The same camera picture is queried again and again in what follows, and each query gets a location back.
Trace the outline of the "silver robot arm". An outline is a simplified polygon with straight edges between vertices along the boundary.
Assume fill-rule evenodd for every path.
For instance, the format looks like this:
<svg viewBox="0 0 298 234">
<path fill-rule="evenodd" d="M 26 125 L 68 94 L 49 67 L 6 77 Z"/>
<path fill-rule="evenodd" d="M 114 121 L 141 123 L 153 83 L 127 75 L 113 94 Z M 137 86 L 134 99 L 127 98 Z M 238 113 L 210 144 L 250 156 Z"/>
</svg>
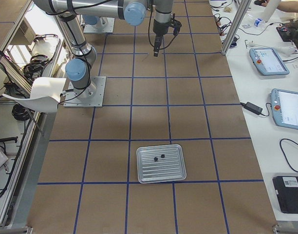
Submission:
<svg viewBox="0 0 298 234">
<path fill-rule="evenodd" d="M 99 0 L 83 13 L 96 17 L 110 17 L 125 20 L 132 26 L 142 24 L 149 8 L 155 8 L 153 32 L 155 41 L 152 44 L 153 55 L 157 57 L 161 50 L 164 35 L 171 26 L 172 0 Z"/>
<path fill-rule="evenodd" d="M 82 103 L 92 101 L 97 91 L 91 78 L 96 50 L 86 41 L 77 16 L 119 18 L 136 26 L 142 23 L 149 7 L 147 0 L 36 0 L 34 3 L 60 23 L 73 55 L 66 65 L 66 75 L 73 86 L 74 98 Z"/>
</svg>

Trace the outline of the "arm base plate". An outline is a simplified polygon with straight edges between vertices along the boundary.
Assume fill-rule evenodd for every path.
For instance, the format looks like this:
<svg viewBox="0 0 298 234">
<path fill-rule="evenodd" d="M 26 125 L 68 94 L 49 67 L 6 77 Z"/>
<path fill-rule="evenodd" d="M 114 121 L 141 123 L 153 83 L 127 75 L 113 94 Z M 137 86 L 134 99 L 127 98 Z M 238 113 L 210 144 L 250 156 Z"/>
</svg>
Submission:
<svg viewBox="0 0 298 234">
<path fill-rule="evenodd" d="M 91 83 L 88 88 L 83 93 L 78 89 L 68 92 L 65 97 L 67 101 L 63 102 L 63 105 L 66 108 L 101 108 L 103 106 L 105 86 L 105 76 L 91 77 Z"/>
<path fill-rule="evenodd" d="M 85 34 L 108 34 L 114 29 L 114 18 L 84 16 Z"/>
</svg>

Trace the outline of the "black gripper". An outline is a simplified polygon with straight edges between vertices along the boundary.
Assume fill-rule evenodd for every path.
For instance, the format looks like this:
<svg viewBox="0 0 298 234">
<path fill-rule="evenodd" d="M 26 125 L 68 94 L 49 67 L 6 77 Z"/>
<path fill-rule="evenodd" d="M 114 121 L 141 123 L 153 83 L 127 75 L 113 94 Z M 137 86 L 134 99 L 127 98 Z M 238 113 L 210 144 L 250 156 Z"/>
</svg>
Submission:
<svg viewBox="0 0 298 234">
<path fill-rule="evenodd" d="M 154 20 L 153 22 L 153 32 L 155 34 L 167 34 L 169 28 L 169 22 L 158 22 L 157 20 Z M 159 54 L 159 47 L 154 47 L 153 49 L 153 56 L 158 57 Z"/>
</svg>

